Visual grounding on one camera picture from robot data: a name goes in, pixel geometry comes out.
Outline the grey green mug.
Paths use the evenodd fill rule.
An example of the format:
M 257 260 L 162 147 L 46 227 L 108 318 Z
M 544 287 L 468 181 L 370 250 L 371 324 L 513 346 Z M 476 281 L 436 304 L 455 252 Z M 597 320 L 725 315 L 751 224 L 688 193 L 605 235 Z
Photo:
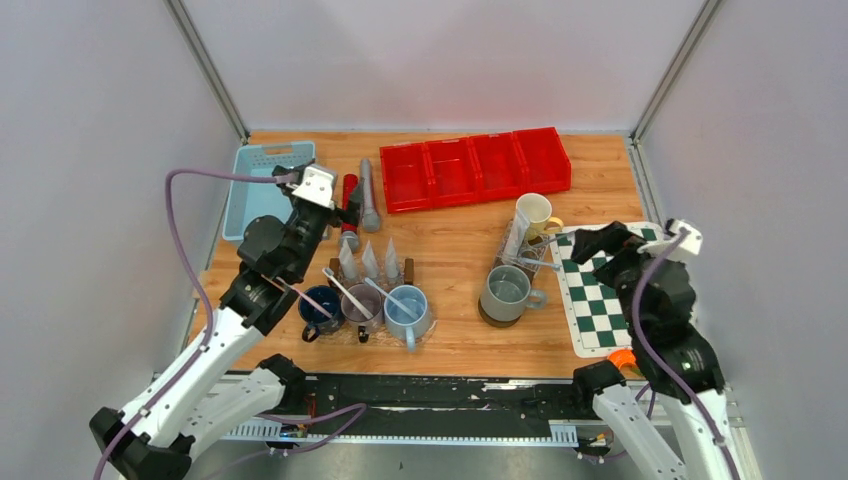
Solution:
M 545 292 L 534 289 L 516 266 L 501 265 L 491 270 L 479 297 L 479 312 L 485 322 L 499 328 L 514 325 L 528 309 L 548 303 Z

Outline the light blue mug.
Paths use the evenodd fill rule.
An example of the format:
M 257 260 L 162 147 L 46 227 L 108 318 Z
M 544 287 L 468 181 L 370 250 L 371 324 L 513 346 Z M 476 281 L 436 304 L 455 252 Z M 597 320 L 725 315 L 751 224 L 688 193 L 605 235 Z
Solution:
M 389 292 L 384 299 L 384 320 L 389 334 L 410 353 L 416 351 L 435 325 L 428 298 L 413 285 L 401 285 Z

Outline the grey toothpaste tube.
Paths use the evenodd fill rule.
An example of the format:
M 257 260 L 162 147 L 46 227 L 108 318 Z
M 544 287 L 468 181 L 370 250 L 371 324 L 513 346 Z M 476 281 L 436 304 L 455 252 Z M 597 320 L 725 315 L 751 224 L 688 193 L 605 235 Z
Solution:
M 366 243 L 366 247 L 361 255 L 361 261 L 365 270 L 365 276 L 377 282 L 380 278 L 381 269 L 371 241 Z

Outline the white toothbrush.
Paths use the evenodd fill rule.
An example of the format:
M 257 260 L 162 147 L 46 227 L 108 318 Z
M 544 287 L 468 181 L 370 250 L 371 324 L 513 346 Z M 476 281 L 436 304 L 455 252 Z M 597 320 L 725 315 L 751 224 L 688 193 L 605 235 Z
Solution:
M 350 301 L 350 303 L 366 318 L 370 319 L 373 314 L 336 278 L 335 273 L 329 267 L 322 269 L 324 276 L 334 284 L 339 291 Z

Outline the light blue toothbrush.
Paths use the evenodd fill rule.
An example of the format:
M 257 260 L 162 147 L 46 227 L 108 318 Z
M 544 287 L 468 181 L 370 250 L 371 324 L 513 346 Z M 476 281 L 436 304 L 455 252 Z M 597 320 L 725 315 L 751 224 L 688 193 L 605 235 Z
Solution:
M 413 321 L 415 321 L 415 320 L 417 320 L 417 319 L 418 319 L 419 315 L 418 315 L 415 311 L 413 311 L 413 310 L 411 310 L 410 308 L 408 308 L 408 307 L 407 307 L 405 304 L 403 304 L 401 301 L 399 301 L 399 300 L 397 300 L 396 298 L 392 297 L 392 296 L 390 295 L 390 293 L 389 293 L 389 292 L 387 292 L 387 291 L 385 291 L 383 288 L 381 288 L 381 287 L 380 287 L 377 283 L 375 283 L 375 282 L 374 282 L 371 278 L 366 277 L 366 278 L 364 279 L 364 282 L 365 282 L 367 285 L 369 285 L 369 286 L 371 286 L 371 287 L 375 288 L 375 289 L 376 289 L 376 290 L 377 290 L 380 294 L 382 294 L 382 295 L 385 297 L 385 299 L 386 299 L 386 300 L 388 300 L 388 301 L 390 301 L 391 303 L 393 303 L 394 305 L 396 305 L 398 309 L 400 309 L 401 311 L 403 311 L 403 312 L 404 312 L 406 315 L 408 315 L 408 316 L 409 316 L 409 317 L 410 317 Z
M 554 271 L 560 271 L 563 267 L 561 262 L 547 262 L 535 258 L 528 257 L 509 257 L 504 259 L 505 264 L 517 266 L 521 269 L 538 272 L 542 268 L 550 268 Z

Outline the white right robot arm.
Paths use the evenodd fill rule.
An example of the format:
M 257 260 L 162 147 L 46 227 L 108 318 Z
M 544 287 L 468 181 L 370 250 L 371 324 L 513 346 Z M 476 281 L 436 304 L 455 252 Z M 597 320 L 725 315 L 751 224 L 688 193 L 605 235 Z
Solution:
M 570 258 L 584 264 L 599 252 L 610 255 L 593 275 L 616 292 L 636 366 L 680 449 L 664 440 L 609 360 L 574 371 L 571 403 L 580 415 L 603 420 L 644 475 L 739 479 L 724 375 L 715 350 L 692 322 L 696 293 L 686 263 L 699 255 L 703 236 L 682 219 L 668 220 L 665 231 L 665 238 L 648 241 L 618 221 L 578 229 Z

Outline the purple grey mug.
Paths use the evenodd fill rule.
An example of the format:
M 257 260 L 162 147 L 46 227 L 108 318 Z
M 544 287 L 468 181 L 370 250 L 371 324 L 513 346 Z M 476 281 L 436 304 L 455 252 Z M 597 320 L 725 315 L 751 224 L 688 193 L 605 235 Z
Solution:
M 367 343 L 369 338 L 384 326 L 383 297 L 378 290 L 365 283 L 351 286 L 349 295 L 342 295 L 342 314 L 357 334 L 358 341 Z

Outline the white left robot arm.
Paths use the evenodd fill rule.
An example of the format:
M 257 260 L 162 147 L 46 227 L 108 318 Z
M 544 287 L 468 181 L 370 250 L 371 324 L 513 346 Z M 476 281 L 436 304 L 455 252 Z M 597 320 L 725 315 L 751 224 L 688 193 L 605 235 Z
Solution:
M 306 374 L 275 354 L 242 381 L 209 394 L 232 364 L 283 319 L 298 298 L 325 230 L 357 225 L 363 192 L 356 186 L 345 206 L 336 205 L 334 171 L 310 164 L 277 166 L 263 183 L 289 198 L 285 220 L 252 220 L 238 246 L 238 274 L 208 307 L 201 333 L 165 371 L 119 409 L 101 408 L 89 428 L 101 451 L 94 476 L 112 465 L 126 479 L 182 479 L 212 444 L 248 419 L 277 408 L 298 411 L 306 400 Z

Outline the cream yellow mug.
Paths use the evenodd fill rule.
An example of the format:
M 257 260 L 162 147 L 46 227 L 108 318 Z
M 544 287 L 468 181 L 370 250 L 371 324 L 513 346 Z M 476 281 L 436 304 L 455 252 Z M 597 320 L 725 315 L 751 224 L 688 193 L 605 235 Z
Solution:
M 556 234 L 562 231 L 564 222 L 553 215 L 551 202 L 539 193 L 525 193 L 516 201 L 516 210 L 529 221 L 525 239 L 534 241 L 541 235 Z

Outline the clear textured plastic sheet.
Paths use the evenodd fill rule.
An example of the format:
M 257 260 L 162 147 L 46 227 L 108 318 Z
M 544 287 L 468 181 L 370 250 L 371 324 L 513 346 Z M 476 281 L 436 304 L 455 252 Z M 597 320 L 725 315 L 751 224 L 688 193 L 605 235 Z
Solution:
M 501 265 L 510 265 L 510 264 L 504 263 L 504 261 L 501 259 L 501 253 L 502 253 L 504 242 L 505 242 L 506 237 L 508 235 L 509 228 L 511 226 L 511 221 L 512 220 L 510 220 L 506 224 L 505 230 L 504 230 L 502 238 L 501 238 L 501 243 L 500 243 L 500 245 L 499 245 L 499 247 L 498 247 L 498 249 L 495 253 L 493 263 L 490 267 L 491 270 L 493 270 L 494 268 L 501 266 Z M 539 259 L 539 260 L 544 261 L 544 257 L 545 257 L 546 251 L 548 249 L 548 246 L 544 246 L 542 248 L 537 248 L 537 249 L 528 249 L 527 246 L 528 246 L 528 243 L 524 242 L 523 245 L 522 245 L 521 252 L 520 252 L 518 257 L 535 258 L 535 259 Z M 538 272 L 530 272 L 530 271 L 527 271 L 527 270 L 524 270 L 524 269 L 521 269 L 521 268 L 519 268 L 519 269 L 528 277 L 530 282 L 533 282 L 534 277 L 539 272 L 539 271 Z

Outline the dark blue mug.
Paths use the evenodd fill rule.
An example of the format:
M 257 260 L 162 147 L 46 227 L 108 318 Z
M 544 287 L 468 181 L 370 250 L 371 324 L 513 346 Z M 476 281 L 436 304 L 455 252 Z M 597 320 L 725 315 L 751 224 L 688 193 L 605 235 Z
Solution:
M 345 318 L 341 312 L 341 298 L 335 289 L 329 286 L 314 286 L 307 289 L 305 297 L 298 304 L 298 312 L 305 322 L 301 339 L 314 342 L 321 336 L 332 335 L 339 331 Z

